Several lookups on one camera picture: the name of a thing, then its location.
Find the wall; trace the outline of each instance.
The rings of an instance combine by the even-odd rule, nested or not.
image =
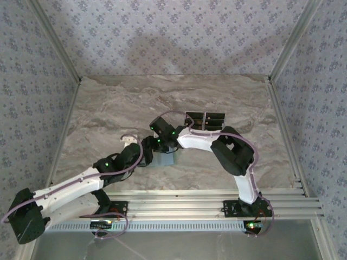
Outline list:
[[[306,2],[40,0],[80,76],[269,74]]]
[[[324,0],[275,83],[310,187],[347,259],[347,2]]]
[[[24,0],[0,1],[0,216],[15,194],[44,187],[75,90]],[[16,238],[0,225],[0,259]]]

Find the gray marble table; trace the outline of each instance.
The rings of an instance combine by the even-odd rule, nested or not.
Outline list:
[[[84,77],[78,91],[54,183],[70,178],[99,158],[120,152],[122,134],[144,138],[149,123],[167,110],[224,112],[259,149],[255,178],[260,188],[291,188],[294,174],[262,75]],[[182,115],[165,119],[174,126]],[[138,168],[110,185],[119,190],[235,189],[234,178],[209,152],[180,150],[167,167]]]

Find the robotic arm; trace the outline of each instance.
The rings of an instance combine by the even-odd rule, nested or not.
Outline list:
[[[242,211],[244,216],[257,216],[264,201],[260,199],[248,172],[254,162],[254,150],[242,141],[243,138],[235,129],[225,127],[221,131],[192,131],[187,126],[174,128],[161,117],[152,121],[150,128],[158,137],[147,136],[141,142],[142,147],[130,144],[121,153],[102,158],[79,175],[55,186],[35,192],[30,192],[28,188],[19,191],[3,218],[8,218],[19,244],[33,241],[45,229],[64,220],[109,212],[110,199],[102,189],[128,178],[134,171],[135,166],[131,166],[140,159],[141,154],[136,167],[149,165],[153,152],[166,153],[169,147],[195,148],[214,153],[222,167],[236,180],[239,189],[236,210]]]

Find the purple cable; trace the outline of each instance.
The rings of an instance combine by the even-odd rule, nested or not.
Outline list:
[[[95,174],[91,174],[87,177],[84,178],[84,180],[86,179],[90,179],[90,178],[94,178],[94,177],[101,177],[101,176],[111,176],[111,175],[119,175],[119,174],[122,174],[122,173],[125,173],[127,171],[130,171],[131,169],[133,169],[134,167],[136,167],[136,165],[139,164],[139,162],[142,160],[142,156],[143,156],[143,147],[142,147],[142,144],[140,142],[140,140],[135,136],[135,135],[132,135],[132,134],[124,134],[122,135],[120,138],[122,139],[124,136],[130,136],[130,137],[133,137],[136,139],[137,141],[137,144],[140,146],[140,156],[139,158],[136,160],[136,162],[134,162],[133,165],[131,165],[130,167],[128,167],[127,169],[124,169],[124,170],[121,170],[121,171],[118,171],[118,172],[107,172],[107,173],[95,173]],[[81,179],[77,179],[77,180],[74,180],[74,181],[71,181],[70,183],[67,183],[59,188],[56,188],[55,190],[52,190],[46,194],[43,194],[41,196],[38,196],[36,198],[33,198],[33,199],[29,199],[23,203],[20,203],[18,204],[17,206],[13,207],[11,210],[9,210],[9,212],[7,212],[3,218],[1,219],[1,223],[4,224],[4,223],[8,223],[8,221],[6,220],[8,218],[9,215],[11,215],[13,212],[15,212],[16,210],[20,209],[21,207],[25,206],[25,205],[28,205],[32,202],[35,202],[39,199],[43,199],[43,198],[47,198],[51,195],[53,195],[54,193],[58,192],[58,191],[61,191],[67,187],[70,187],[71,185],[75,184],[75,183],[79,183],[81,181]]]

